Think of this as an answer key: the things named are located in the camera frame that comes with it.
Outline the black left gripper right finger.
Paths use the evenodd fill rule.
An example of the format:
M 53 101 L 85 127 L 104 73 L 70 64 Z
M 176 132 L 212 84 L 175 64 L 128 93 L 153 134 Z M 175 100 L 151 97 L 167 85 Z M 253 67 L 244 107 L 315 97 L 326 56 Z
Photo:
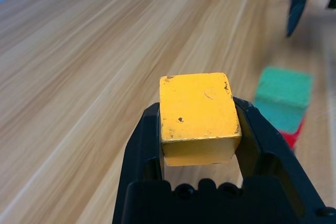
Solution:
M 242 138 L 236 156 L 243 176 L 245 223 L 335 223 L 282 135 L 250 102 L 234 98 Z

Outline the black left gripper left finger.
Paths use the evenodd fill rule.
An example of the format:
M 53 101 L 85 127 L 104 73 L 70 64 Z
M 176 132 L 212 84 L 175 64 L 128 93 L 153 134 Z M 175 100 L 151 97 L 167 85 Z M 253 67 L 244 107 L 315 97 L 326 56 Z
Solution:
M 159 111 L 158 102 L 146 108 L 127 142 L 112 223 L 121 223 L 129 184 L 164 178 Z

